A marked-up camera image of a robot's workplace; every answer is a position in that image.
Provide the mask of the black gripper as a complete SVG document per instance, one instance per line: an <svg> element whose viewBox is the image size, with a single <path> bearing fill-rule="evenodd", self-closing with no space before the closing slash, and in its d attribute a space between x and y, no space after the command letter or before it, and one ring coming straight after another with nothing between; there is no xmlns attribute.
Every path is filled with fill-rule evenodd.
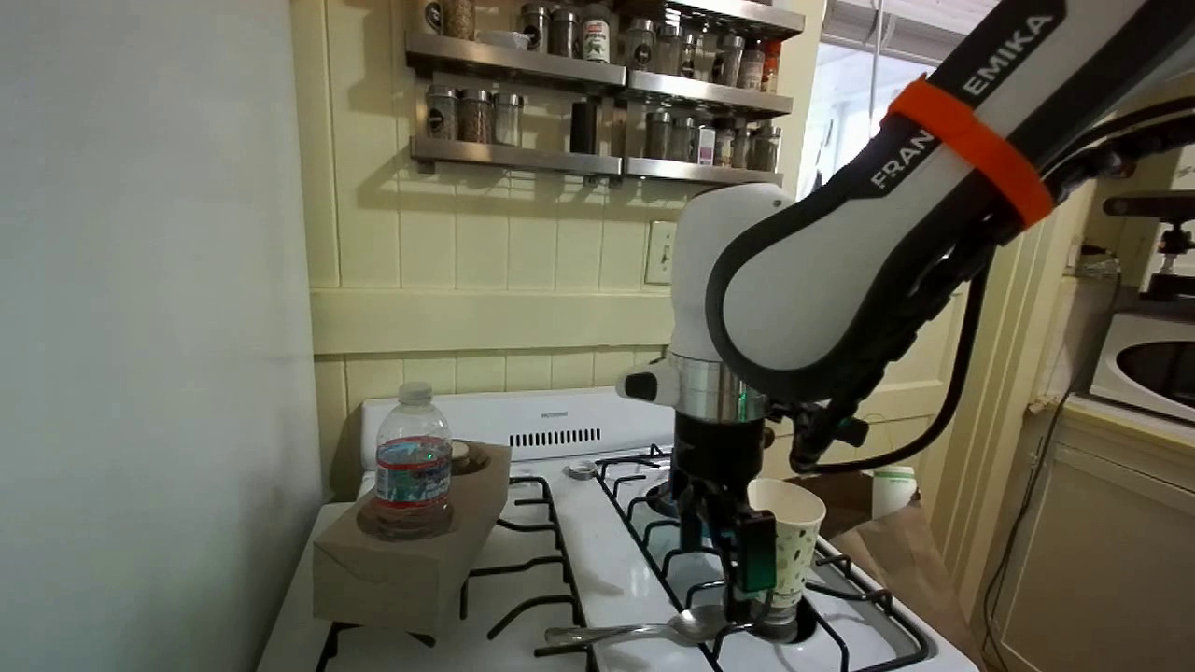
<svg viewBox="0 0 1195 672"><path fill-rule="evenodd" d="M776 582L776 520L748 509L748 481L763 469L763 423L675 419L667 487L675 501L675 594L720 591L720 552L708 530L731 530L729 613L749 619Z"/></svg>

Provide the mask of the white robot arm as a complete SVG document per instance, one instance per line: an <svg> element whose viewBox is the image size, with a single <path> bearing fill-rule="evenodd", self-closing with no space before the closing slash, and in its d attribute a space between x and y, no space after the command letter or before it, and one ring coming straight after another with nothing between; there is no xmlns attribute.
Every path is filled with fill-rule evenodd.
<svg viewBox="0 0 1195 672"><path fill-rule="evenodd" d="M1195 0L995 0L806 197L740 184L684 204L670 338L618 390L675 419L680 540L720 555L731 619L781 606L776 520L748 496L764 419L794 423L787 466L819 472L918 329L1095 171L1104 117L1186 71L1192 42Z"/></svg>

